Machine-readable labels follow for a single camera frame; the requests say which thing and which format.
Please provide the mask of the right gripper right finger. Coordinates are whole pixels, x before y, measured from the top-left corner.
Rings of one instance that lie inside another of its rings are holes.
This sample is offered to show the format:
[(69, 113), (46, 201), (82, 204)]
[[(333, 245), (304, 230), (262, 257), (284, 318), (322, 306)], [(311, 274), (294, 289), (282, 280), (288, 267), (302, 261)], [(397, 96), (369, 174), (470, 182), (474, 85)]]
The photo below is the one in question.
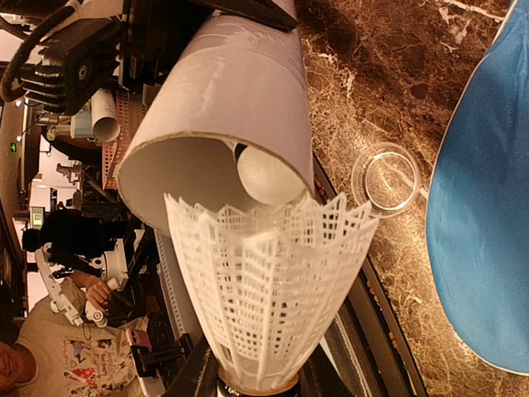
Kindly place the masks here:
[(302, 396), (363, 396), (351, 348), (339, 330), (327, 330), (300, 372)]

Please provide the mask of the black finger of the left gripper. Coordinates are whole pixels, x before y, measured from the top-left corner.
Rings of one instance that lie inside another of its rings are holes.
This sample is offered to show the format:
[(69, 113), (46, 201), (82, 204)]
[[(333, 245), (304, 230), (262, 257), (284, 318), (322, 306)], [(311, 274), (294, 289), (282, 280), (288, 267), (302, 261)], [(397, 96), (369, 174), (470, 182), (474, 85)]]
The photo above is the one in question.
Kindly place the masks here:
[(229, 15), (243, 17), (278, 31), (292, 31), (297, 21), (274, 1), (269, 0), (194, 0), (196, 4)]

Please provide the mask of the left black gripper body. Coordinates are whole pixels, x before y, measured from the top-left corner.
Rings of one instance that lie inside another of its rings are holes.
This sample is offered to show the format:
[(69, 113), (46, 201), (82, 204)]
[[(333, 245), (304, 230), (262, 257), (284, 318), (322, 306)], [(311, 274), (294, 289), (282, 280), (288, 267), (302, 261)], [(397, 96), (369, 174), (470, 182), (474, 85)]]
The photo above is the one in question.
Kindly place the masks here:
[(159, 87), (206, 19), (194, 1), (3, 1), (21, 44), (1, 63), (1, 101), (73, 116), (100, 89)]

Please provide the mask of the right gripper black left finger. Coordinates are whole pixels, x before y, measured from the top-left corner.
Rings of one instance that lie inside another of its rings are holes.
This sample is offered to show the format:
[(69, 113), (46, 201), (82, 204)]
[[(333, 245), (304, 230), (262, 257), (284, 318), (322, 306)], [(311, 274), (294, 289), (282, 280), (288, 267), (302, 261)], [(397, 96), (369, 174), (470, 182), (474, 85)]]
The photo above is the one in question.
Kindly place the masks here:
[(166, 397), (217, 396), (219, 365), (205, 337), (202, 337), (186, 360), (174, 382), (164, 393)]

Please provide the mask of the white shuttlecock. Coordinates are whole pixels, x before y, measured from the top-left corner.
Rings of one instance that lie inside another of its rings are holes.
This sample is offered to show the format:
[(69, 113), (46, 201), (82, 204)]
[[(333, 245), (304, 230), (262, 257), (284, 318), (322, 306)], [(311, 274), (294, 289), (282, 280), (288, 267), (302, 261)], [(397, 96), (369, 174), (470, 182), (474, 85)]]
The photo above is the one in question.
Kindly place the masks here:
[(379, 224), (370, 203), (310, 196), (269, 213), (164, 198), (183, 281), (224, 381), (247, 395), (290, 386), (360, 272)]

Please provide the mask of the white shuttlecock tube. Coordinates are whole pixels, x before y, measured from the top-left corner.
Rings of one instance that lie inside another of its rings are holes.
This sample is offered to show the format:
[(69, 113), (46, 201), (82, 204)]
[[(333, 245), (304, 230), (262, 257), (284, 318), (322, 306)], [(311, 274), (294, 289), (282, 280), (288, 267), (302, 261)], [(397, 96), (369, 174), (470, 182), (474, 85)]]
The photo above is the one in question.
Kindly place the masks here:
[(155, 96), (117, 172), (125, 205), (167, 233), (170, 195), (216, 212), (312, 194), (307, 80), (298, 30), (210, 17)]

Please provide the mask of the clear plastic tube lid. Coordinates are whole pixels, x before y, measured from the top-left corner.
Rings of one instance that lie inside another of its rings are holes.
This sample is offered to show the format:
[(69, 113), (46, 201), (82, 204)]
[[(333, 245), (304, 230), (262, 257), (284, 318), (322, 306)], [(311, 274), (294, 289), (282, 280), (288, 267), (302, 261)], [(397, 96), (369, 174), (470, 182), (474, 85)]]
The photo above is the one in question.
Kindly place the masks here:
[(406, 149), (383, 141), (358, 156), (350, 186), (358, 204), (370, 204), (372, 217), (391, 218), (405, 212), (419, 194), (420, 170)]

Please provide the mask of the blue racket bag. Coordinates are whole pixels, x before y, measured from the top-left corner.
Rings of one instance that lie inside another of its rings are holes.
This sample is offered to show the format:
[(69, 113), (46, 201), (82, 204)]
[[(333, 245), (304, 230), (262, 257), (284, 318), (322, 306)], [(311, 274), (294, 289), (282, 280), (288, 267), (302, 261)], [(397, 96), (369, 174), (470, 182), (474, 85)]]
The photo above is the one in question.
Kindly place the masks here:
[(513, 1), (441, 141), (427, 200), (436, 291), (460, 340), (528, 372), (528, 4)]

